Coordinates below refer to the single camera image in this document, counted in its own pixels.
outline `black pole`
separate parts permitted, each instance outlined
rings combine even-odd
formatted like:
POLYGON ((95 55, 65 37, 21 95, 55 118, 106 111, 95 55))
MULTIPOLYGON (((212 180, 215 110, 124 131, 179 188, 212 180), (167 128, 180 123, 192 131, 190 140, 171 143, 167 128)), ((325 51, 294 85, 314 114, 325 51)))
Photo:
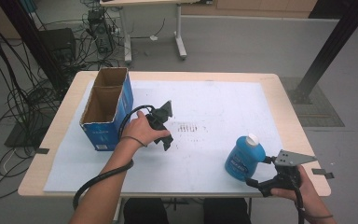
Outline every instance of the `black pole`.
POLYGON ((60 98, 63 98, 69 88, 68 81, 63 76, 57 62, 51 57, 47 47, 43 44, 39 31, 22 7, 20 0, 0 0, 0 7, 45 72, 54 90, 60 98))
POLYGON ((327 38, 308 72, 302 78, 295 90, 289 91, 289 97, 294 104, 309 104, 309 95, 331 62, 344 47, 358 27, 358 0, 352 1, 350 7, 339 20, 331 35, 327 38))

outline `table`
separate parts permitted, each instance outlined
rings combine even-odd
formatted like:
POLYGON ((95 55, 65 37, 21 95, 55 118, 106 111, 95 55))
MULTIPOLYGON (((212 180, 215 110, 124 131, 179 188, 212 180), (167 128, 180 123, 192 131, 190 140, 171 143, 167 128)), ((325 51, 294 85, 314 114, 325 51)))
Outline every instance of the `table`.
POLYGON ((124 35, 124 59, 126 63, 131 63, 131 38, 127 32, 126 13, 124 7, 129 6, 141 6, 141 5, 166 5, 176 4, 176 31, 174 32, 176 45, 179 49, 179 55, 182 59, 185 59, 187 54, 185 45, 182 40, 181 30, 181 4, 183 3, 195 3, 199 0, 114 0, 109 2, 101 1, 102 7, 117 7, 119 9, 119 15, 121 20, 121 29, 124 35))
MULTIPOLYGON (((19 187, 19 194, 22 196, 73 196, 69 192, 45 192, 44 187, 50 173, 60 142, 65 136, 66 130, 71 122, 76 108, 81 101, 85 89, 91 80, 97 75, 95 71, 79 72, 65 98, 62 101, 56 117, 52 121, 48 132, 40 147, 48 148, 48 154, 36 154, 34 160, 23 178, 19 187)), ((227 82, 256 82, 260 83, 267 98, 269 110, 283 148, 291 149, 297 153, 314 155, 310 143, 296 117, 290 101, 283 89, 279 78, 273 74, 244 74, 244 73, 189 73, 189 72, 132 72, 131 80, 170 80, 170 81, 227 81, 227 82)), ((320 168, 317 161, 304 164, 310 179, 321 196, 328 196, 331 189, 323 175, 313 175, 311 168, 320 168)), ((193 197, 191 194, 175 194, 172 197, 193 197)), ((213 194, 209 196, 227 196, 213 194)), ((260 193, 244 192, 230 195, 232 197, 260 197, 260 193)))

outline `blue printed box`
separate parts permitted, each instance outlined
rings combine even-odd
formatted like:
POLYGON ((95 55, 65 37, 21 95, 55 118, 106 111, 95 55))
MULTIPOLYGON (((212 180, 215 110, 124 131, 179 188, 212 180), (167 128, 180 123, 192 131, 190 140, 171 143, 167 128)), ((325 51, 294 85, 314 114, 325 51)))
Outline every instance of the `blue printed box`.
POLYGON ((118 129, 132 110, 133 96, 127 68, 103 68, 92 86, 80 126, 98 151, 112 151, 118 129))

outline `human hand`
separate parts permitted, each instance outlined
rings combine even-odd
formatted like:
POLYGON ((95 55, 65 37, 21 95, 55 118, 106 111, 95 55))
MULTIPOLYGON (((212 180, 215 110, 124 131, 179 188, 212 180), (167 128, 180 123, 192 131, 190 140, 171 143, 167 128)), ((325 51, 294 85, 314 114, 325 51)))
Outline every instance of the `human hand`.
POLYGON ((137 119, 133 119, 124 129, 122 136, 130 136, 139 140, 143 145, 148 145, 156 139, 170 135, 170 131, 157 131, 150 127, 149 122, 142 111, 137 111, 137 119))
MULTIPOLYGON (((306 219, 310 223, 336 223, 332 218, 321 197, 316 192, 310 178, 302 165, 297 166, 301 177, 301 195, 303 199, 306 219)), ((292 200, 296 203, 296 194, 289 189, 272 189, 271 194, 292 200)))

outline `black tape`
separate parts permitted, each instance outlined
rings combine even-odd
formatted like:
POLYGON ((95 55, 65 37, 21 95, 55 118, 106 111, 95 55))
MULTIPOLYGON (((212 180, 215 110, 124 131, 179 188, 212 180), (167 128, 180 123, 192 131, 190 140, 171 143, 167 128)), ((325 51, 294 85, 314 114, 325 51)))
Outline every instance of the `black tape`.
POLYGON ((334 178, 334 175, 333 173, 327 173, 325 171, 325 169, 315 169, 315 168, 312 168, 312 172, 315 174, 315 175, 324 175, 324 177, 326 179, 332 179, 334 178))
POLYGON ((36 150, 36 154, 48 154, 48 151, 49 151, 50 149, 48 149, 48 148, 42 148, 42 147, 40 147, 40 148, 38 148, 37 150, 36 150))

